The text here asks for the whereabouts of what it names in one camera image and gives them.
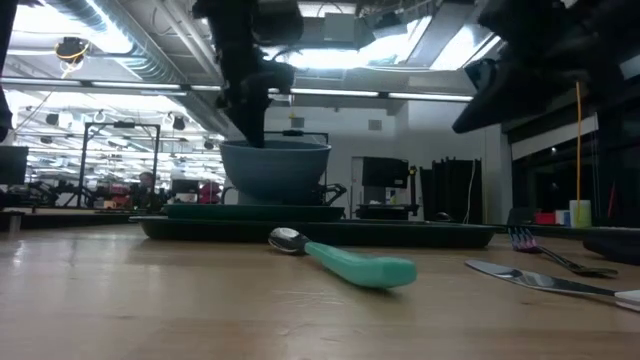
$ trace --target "knife blade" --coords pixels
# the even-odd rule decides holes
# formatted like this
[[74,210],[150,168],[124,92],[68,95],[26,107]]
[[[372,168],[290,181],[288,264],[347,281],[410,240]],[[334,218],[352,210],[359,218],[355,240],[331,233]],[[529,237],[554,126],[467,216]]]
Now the knife blade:
[[640,290],[614,291],[481,260],[467,260],[465,264],[475,270],[497,277],[498,279],[528,288],[562,294],[593,296],[604,300],[615,300],[619,306],[640,311]]

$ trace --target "green tray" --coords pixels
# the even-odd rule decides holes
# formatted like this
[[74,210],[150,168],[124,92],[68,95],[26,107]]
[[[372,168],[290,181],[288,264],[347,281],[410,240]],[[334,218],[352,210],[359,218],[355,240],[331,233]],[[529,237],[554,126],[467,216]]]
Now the green tray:
[[331,222],[344,214],[344,208],[331,206],[171,204],[164,209],[169,219],[217,221]]

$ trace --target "table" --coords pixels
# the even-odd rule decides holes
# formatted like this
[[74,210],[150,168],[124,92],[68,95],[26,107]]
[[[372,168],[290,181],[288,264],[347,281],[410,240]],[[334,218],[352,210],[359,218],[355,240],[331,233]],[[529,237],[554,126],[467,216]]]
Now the table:
[[638,359],[640,314],[480,274],[469,258],[619,290],[640,268],[539,239],[619,280],[545,257],[356,249],[413,259],[416,283],[356,288],[267,246],[145,240],[137,226],[24,231],[0,240],[0,349],[9,359]]

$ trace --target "table surface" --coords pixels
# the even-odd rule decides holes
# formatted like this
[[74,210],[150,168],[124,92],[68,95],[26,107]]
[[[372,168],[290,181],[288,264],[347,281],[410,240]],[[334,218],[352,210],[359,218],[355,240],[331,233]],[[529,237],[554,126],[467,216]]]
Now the table surface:
[[417,264],[414,284],[371,291],[267,245],[152,241],[135,225],[22,232],[0,241],[0,357],[638,359],[640,313],[464,265],[485,259],[640,288],[640,267],[602,261],[576,241],[539,241],[620,278],[573,276],[512,252],[501,236],[486,250],[354,249]]

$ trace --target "bowl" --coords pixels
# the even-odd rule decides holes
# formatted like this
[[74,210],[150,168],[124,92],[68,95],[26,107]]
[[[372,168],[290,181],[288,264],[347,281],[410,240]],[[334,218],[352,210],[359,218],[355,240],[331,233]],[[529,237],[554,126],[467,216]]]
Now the bowl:
[[239,192],[258,200],[304,203],[327,169],[331,146],[265,140],[264,148],[225,141],[220,153],[227,176]]

